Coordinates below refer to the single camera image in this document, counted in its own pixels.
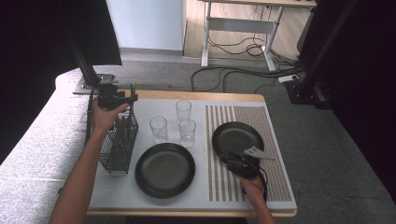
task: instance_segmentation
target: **striped mat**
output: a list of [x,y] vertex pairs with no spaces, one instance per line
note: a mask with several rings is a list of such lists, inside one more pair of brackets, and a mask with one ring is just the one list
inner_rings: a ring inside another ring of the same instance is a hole
[[265,106],[206,105],[205,168],[207,170],[206,199],[211,202],[243,202],[239,181],[227,170],[212,148],[212,134],[223,123],[239,121],[253,127],[262,136],[265,151],[275,161],[261,160],[260,167],[268,174],[268,201],[291,201],[284,169],[278,156],[275,135]]

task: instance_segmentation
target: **human hand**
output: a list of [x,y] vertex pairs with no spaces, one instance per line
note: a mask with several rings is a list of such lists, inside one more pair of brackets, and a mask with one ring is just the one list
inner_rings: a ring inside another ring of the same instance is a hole
[[114,110],[104,110],[98,106],[98,101],[92,102],[92,133],[106,133],[114,124],[120,112],[129,105],[123,104]]
[[252,179],[246,179],[239,175],[234,175],[241,181],[241,186],[245,189],[247,197],[253,206],[259,204],[265,204],[265,200],[262,195],[262,181],[258,176]]

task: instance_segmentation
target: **gray carpet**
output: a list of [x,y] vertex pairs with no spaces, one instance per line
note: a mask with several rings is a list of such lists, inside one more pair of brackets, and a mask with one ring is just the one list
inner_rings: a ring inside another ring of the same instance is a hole
[[[120,83],[138,89],[190,91],[197,63],[123,62],[123,67],[98,66]],[[219,70],[194,77],[196,90],[219,82]],[[213,91],[222,92],[220,86]],[[262,94],[268,105],[276,138],[296,198],[295,217],[278,217],[278,223],[394,223],[396,206],[370,165],[331,110],[293,105],[283,84],[272,78],[243,74],[227,76],[226,91]],[[122,222],[121,217],[88,217],[87,223]],[[256,223],[250,218],[249,223]]]

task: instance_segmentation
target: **cutlery holder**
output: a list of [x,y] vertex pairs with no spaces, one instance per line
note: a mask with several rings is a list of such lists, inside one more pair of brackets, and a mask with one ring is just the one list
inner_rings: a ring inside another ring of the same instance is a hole
[[139,129],[133,105],[129,110],[128,116],[120,116],[116,119],[102,144],[99,161],[109,173],[125,172],[128,174],[134,141]]

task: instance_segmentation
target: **black plate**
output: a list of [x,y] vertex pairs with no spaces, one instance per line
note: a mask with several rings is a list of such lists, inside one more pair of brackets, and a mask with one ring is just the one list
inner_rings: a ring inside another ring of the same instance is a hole
[[158,199],[177,196],[190,185],[194,175],[194,158],[186,148],[173,143],[149,148],[134,170],[139,188]]
[[264,142],[254,128],[235,121],[223,123],[213,132],[212,147],[221,161],[227,162],[230,159],[230,151],[243,157],[244,151],[251,147],[264,151]]

